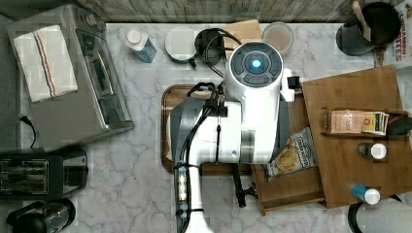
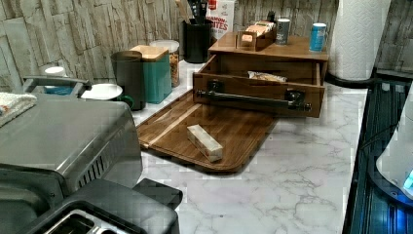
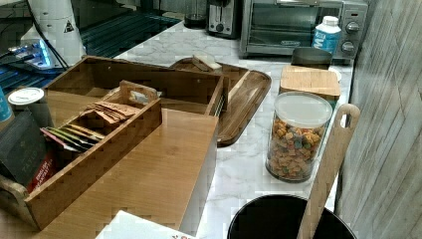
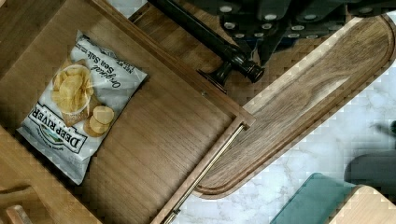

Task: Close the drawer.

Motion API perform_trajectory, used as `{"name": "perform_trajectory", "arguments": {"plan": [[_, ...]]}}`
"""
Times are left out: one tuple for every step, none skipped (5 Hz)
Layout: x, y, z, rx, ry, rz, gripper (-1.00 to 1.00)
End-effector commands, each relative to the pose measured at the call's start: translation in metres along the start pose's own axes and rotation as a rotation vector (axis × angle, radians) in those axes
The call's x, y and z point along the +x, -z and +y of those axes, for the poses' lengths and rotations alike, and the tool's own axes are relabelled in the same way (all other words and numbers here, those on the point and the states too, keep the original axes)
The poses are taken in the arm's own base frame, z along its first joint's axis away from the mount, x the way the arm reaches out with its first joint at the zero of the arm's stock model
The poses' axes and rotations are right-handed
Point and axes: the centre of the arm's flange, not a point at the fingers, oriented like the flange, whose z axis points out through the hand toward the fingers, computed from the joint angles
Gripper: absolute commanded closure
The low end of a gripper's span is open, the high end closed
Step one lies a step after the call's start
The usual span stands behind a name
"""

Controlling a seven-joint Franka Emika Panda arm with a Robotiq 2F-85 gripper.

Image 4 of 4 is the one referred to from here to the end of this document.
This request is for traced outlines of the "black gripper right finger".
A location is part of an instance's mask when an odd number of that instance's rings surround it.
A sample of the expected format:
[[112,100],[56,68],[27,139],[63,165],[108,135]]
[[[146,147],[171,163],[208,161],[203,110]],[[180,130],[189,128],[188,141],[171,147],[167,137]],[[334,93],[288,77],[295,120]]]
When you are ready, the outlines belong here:
[[298,38],[315,39],[340,29],[346,22],[343,0],[261,0],[258,18],[271,24],[260,37],[258,53],[265,65],[278,49],[290,48]]

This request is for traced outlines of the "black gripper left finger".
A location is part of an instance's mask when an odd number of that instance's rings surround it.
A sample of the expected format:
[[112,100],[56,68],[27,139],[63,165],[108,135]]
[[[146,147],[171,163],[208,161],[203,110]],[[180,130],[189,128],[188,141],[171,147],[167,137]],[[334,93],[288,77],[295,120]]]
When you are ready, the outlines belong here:
[[251,60],[259,60],[262,31],[257,20],[259,0],[220,0],[220,24]]

